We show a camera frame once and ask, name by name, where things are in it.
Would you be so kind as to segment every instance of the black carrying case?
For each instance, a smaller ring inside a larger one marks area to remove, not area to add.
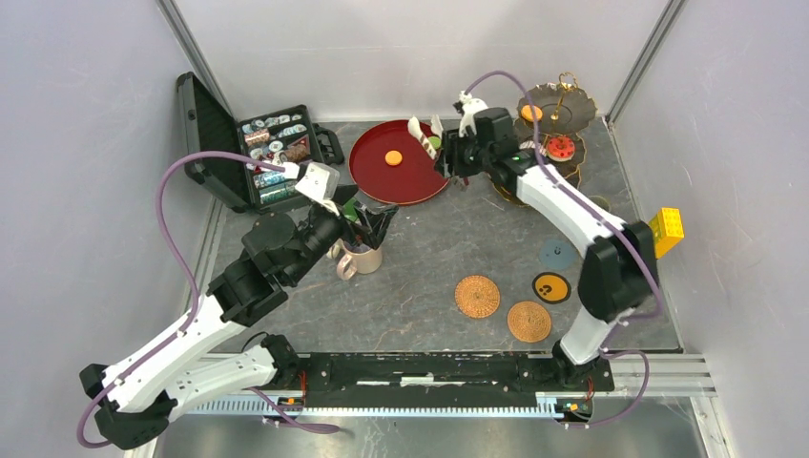
[[[182,74],[176,83],[179,98],[183,140],[188,155],[200,151],[226,151],[248,156],[248,146],[244,142],[241,126],[255,119],[280,115],[301,115],[298,121],[306,126],[300,135],[285,138],[292,142],[305,135],[309,136],[310,158],[324,164],[341,164],[344,161],[342,148],[337,136],[318,124],[313,124],[305,105],[236,121],[227,110],[211,95],[192,72]],[[269,128],[275,135],[289,127],[289,123]],[[294,195],[266,204],[260,202],[259,190],[253,185],[254,173],[245,164],[221,158],[206,158],[185,165],[186,175],[201,184],[216,198],[224,202],[236,213],[257,212],[283,213],[302,207],[308,199]]]

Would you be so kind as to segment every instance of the mug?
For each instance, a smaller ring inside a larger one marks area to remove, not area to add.
[[[359,248],[354,248],[354,251],[349,250],[342,240],[338,240],[329,250],[328,257],[331,259],[336,259],[341,251],[344,252],[342,258],[337,262],[337,276],[342,280],[349,280],[357,273],[373,273],[382,265],[382,247],[372,250],[368,246],[362,245]]]

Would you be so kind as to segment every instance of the red tray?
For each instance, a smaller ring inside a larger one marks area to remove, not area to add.
[[[431,136],[430,127],[421,123],[422,132]],[[387,165],[384,155],[396,150],[402,163]],[[370,198],[385,203],[412,205],[423,202],[449,183],[433,169],[419,141],[407,131],[407,121],[388,121],[374,126],[357,140],[348,158],[351,178]]]

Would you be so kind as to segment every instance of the woven coaster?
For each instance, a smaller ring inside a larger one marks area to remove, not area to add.
[[[536,302],[518,302],[508,312],[508,330],[518,341],[539,342],[550,334],[550,313]]]
[[[466,277],[455,287],[455,303],[470,318],[485,318],[500,306],[500,290],[480,275]]]

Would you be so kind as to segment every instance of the yellow lego brick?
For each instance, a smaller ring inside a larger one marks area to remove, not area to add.
[[[654,239],[654,255],[658,259],[685,238],[680,211],[676,208],[661,208],[649,221],[649,227]]]

